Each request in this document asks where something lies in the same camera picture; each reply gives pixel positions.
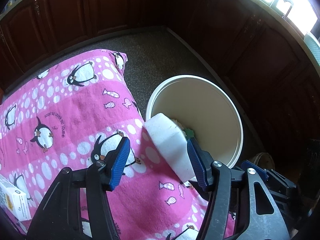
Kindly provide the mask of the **brown kitchen cabinets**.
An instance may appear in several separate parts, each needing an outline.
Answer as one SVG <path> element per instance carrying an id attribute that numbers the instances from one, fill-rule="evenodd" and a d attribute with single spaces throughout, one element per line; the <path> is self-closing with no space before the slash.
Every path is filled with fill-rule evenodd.
<path id="1" fill-rule="evenodd" d="M 71 46 L 153 26 L 198 52 L 256 129 L 319 137 L 319 65 L 260 0 L 17 0 L 1 14 L 1 88 Z"/>

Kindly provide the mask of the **cow milk carton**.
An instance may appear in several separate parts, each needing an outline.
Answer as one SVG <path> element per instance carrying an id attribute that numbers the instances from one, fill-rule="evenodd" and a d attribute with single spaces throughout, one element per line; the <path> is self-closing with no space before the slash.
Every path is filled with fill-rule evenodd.
<path id="1" fill-rule="evenodd" d="M 31 220 L 27 195 L 1 175 L 1 203 L 21 222 Z"/>

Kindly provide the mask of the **white round trash bin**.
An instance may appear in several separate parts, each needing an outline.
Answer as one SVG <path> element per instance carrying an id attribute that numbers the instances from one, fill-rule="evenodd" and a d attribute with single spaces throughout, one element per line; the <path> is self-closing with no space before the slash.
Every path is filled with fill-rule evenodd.
<path id="1" fill-rule="evenodd" d="M 158 113 L 193 130 L 201 148 L 229 168 L 238 161 L 244 139 L 240 115 L 216 84 L 194 75 L 166 79 L 151 94 L 146 119 Z"/>

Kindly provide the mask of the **pink penguin tablecloth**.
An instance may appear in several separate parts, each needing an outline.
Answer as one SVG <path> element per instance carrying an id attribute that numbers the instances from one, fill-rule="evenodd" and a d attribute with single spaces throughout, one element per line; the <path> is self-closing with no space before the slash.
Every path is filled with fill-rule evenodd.
<path id="1" fill-rule="evenodd" d="M 1 104 L 1 174 L 34 215 L 64 167 L 87 168 L 123 137 L 130 153 L 108 193 L 121 239 L 195 239 L 207 201 L 153 144 L 124 71 L 127 55 L 87 51 L 31 79 Z"/>

